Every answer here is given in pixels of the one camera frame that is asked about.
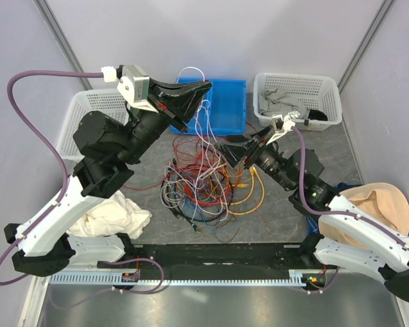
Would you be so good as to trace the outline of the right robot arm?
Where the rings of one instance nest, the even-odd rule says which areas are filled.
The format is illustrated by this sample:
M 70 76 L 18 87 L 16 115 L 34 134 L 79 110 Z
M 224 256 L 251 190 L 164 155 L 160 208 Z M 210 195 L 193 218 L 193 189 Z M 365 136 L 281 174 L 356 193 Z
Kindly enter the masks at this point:
M 319 263 L 349 268 L 381 282 L 390 293 L 409 302 L 409 236 L 378 221 L 353 204 L 320 175 L 324 166 L 304 139 L 301 148 L 289 158 L 278 151 L 277 141 L 295 127 L 299 112 L 272 116 L 272 124 L 248 136 L 229 136 L 213 143 L 214 149 L 231 167 L 259 167 L 286 191 L 294 208 L 337 228 L 362 244 L 347 245 L 324 232 L 307 236 L 298 252 L 300 263 L 314 268 Z

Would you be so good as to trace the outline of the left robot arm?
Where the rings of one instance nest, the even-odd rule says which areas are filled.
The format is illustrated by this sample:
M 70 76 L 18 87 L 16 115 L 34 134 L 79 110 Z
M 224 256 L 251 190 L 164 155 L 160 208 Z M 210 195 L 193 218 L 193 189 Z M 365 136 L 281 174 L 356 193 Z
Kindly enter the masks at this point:
M 5 227 L 7 242 L 16 248 L 14 270 L 47 277 L 71 266 L 133 265 L 136 252 L 125 233 L 72 236 L 68 230 L 130 179 L 131 166 L 168 127 L 185 131 L 211 87 L 208 80 L 170 84 L 146 76 L 120 77 L 117 88 L 125 100 L 128 122 L 100 111 L 82 118 L 74 133 L 82 159 L 65 175 L 58 196 L 37 217 Z

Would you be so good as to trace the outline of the blue divided plastic bin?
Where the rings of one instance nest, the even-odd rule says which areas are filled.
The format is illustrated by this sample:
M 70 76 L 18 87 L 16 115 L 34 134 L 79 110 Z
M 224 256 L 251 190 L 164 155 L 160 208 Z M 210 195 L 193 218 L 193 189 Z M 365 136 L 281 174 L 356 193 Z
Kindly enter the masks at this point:
M 198 123 L 206 134 L 207 122 L 215 136 L 239 135 L 245 132 L 246 81 L 211 78 L 211 90 L 205 95 L 209 115 L 202 110 Z

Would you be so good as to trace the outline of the empty white basket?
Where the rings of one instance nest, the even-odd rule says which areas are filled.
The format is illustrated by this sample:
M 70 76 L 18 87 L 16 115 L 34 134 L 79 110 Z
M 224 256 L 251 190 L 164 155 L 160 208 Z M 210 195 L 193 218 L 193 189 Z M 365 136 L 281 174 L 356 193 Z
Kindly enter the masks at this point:
M 125 109 L 125 100 L 118 90 L 98 89 L 78 92 L 71 100 L 56 146 L 62 159 L 74 162 L 82 159 L 73 135 L 83 116 L 94 110 L 122 124 L 126 124 L 129 118 Z

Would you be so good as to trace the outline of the grey adidas sweatshirt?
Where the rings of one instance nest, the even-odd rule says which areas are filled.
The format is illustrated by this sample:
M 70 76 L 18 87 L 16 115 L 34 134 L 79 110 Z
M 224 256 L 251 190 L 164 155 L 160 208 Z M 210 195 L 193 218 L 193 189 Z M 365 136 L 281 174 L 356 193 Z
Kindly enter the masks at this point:
M 258 112 L 263 116 L 277 114 L 285 116 L 289 112 L 297 111 L 300 119 L 306 119 L 309 114 L 309 109 L 305 104 L 283 88 L 263 90 L 260 93 L 258 105 Z

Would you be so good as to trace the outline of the black cloth in basket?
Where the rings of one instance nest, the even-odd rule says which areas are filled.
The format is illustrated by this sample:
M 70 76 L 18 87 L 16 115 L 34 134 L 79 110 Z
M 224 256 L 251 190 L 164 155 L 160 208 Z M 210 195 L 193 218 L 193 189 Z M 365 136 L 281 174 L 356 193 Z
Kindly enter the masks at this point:
M 307 118 L 309 120 L 328 121 L 327 115 L 319 110 L 310 110 Z

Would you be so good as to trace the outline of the white basket with clothes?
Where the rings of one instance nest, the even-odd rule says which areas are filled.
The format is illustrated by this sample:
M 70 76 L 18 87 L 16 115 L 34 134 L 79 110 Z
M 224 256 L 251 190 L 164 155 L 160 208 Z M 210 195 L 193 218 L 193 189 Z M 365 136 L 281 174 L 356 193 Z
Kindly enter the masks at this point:
M 342 104 L 334 79 L 328 76 L 309 74 L 264 73 L 256 74 L 254 80 L 253 107 L 259 125 L 266 127 L 271 117 L 260 110 L 263 91 L 277 89 L 284 91 L 290 100 L 298 100 L 306 109 L 317 110 L 327 116 L 326 121 L 298 118 L 295 120 L 298 129 L 324 131 L 332 125 L 342 122 Z

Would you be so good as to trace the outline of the blue cloth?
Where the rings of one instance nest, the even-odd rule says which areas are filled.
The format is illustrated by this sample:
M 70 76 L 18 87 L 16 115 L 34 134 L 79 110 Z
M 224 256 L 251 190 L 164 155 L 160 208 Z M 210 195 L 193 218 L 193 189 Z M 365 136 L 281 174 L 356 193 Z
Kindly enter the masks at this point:
M 336 185 L 336 189 L 339 192 L 348 190 L 348 189 L 352 189 L 355 187 L 359 187 L 361 186 L 361 184 L 355 184 L 355 185 L 351 185 L 351 184 L 347 184 L 347 183 L 339 183 Z M 308 234 L 319 234 L 320 233 L 320 229 L 319 229 L 319 225 L 318 225 L 318 220 L 314 217 L 311 216 L 306 216 L 306 222 L 307 222 L 307 233 Z

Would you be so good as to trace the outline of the white cloth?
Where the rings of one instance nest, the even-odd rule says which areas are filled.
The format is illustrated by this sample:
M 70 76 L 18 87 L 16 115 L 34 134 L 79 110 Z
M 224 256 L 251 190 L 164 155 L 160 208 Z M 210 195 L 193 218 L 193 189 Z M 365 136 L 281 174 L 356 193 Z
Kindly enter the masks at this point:
M 131 199 L 117 191 L 109 199 L 87 211 L 67 233 L 81 237 L 112 236 L 117 233 L 127 234 L 136 240 L 151 218 L 150 211 L 142 209 Z

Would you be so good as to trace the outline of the beige bucket hat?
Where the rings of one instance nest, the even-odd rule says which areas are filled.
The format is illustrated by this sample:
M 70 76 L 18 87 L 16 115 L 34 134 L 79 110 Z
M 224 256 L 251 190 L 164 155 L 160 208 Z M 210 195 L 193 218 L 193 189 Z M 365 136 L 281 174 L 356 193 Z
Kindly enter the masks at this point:
M 409 203 L 396 186 L 369 183 L 340 191 L 353 205 L 391 229 L 409 234 Z

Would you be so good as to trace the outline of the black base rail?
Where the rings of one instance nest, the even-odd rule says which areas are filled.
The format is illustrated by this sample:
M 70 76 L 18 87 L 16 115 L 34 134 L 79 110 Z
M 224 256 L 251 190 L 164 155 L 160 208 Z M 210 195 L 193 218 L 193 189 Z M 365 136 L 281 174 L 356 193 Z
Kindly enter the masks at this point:
M 136 245 L 120 261 L 135 258 L 156 261 L 167 281 L 286 279 L 290 270 L 323 270 L 298 243 Z

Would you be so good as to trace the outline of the left grey aluminium post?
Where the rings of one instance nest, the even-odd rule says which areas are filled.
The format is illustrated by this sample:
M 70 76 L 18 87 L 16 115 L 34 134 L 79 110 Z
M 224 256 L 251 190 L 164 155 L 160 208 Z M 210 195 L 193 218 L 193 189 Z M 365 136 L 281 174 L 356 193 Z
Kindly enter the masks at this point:
M 80 61 L 78 60 L 78 57 L 76 56 L 69 41 L 67 40 L 67 37 L 63 32 L 63 29 L 61 28 L 61 25 L 57 20 L 49 3 L 46 0 L 34 0 L 33 2 L 42 18 L 44 19 L 44 22 L 50 29 L 50 32 L 55 38 L 61 52 L 63 53 L 72 70 L 80 73 L 84 72 Z

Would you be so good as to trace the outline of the grey aluminium corner post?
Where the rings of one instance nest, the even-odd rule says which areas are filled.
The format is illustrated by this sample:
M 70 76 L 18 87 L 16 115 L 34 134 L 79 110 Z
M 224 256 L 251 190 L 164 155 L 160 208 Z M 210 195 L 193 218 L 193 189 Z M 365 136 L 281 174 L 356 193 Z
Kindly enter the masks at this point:
M 389 15 L 395 0 L 383 0 L 377 9 L 372 21 L 370 22 L 364 36 L 362 37 L 359 45 L 357 46 L 351 60 L 347 64 L 342 77 L 340 78 L 337 87 L 340 93 L 344 91 L 346 85 L 350 81 L 352 75 L 357 70 L 360 62 L 362 61 L 365 53 L 368 51 L 370 45 L 372 44 L 374 38 L 379 32 L 383 22 Z

